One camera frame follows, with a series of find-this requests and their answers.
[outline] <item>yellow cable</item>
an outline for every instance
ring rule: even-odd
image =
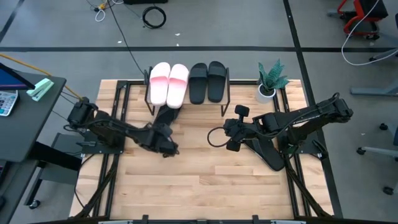
[[[39,68],[36,68],[36,67],[33,66],[33,65],[29,65],[29,64],[27,64],[27,63],[25,63],[25,62],[21,62],[20,60],[14,59],[14,58],[12,58],[12,57],[10,57],[10,56],[8,56],[8,55],[5,55],[5,54],[0,54],[0,56],[6,58],[6,59],[8,59],[8,60],[12,60],[12,61],[14,61],[14,62],[17,62],[17,63],[19,63],[19,64],[21,64],[21,65],[26,66],[26,67],[29,67],[29,68],[31,68],[31,69],[34,69],[34,70],[36,70],[36,71],[42,72],[42,73],[44,73],[44,74],[46,74],[46,75],[52,77],[52,75],[49,74],[48,72],[46,72],[45,70],[41,70],[41,69],[39,69]],[[65,85],[65,88],[66,88],[67,90],[69,90],[69,92],[71,92],[71,93],[72,93],[73,95],[75,95],[77,98],[79,98],[79,100],[83,100],[83,98],[82,98],[80,95],[78,95],[77,93],[75,93],[73,90],[71,90],[71,89],[69,88],[69,86]]]

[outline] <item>red chair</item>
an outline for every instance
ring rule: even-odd
[[[363,19],[369,11],[373,8],[377,0],[354,0],[355,11],[342,11],[341,8],[346,4],[347,0],[338,6],[337,13],[340,15],[340,19],[346,21],[344,26],[344,32],[349,34],[352,28]],[[388,16],[387,9],[382,0],[380,0],[373,11],[365,18],[362,23],[357,26],[352,35],[363,35],[367,39],[377,40],[379,37],[379,27],[376,22],[386,18]]]

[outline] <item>monitor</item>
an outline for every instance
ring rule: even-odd
[[[0,63],[0,90],[31,90],[35,85]]]

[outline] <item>black slide sandal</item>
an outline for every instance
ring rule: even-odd
[[[220,62],[211,62],[207,75],[207,97],[211,102],[219,103],[224,96],[226,69]]]
[[[191,68],[188,78],[189,100],[192,104],[202,104],[206,96],[207,65],[197,63]]]

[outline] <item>potted plant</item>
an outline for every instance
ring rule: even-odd
[[[259,88],[256,93],[256,99],[259,103],[269,102],[275,96],[276,89],[285,88],[289,83],[286,76],[280,75],[284,67],[285,65],[281,65],[280,60],[278,60],[267,74],[262,64],[259,63],[260,79],[257,82]]]

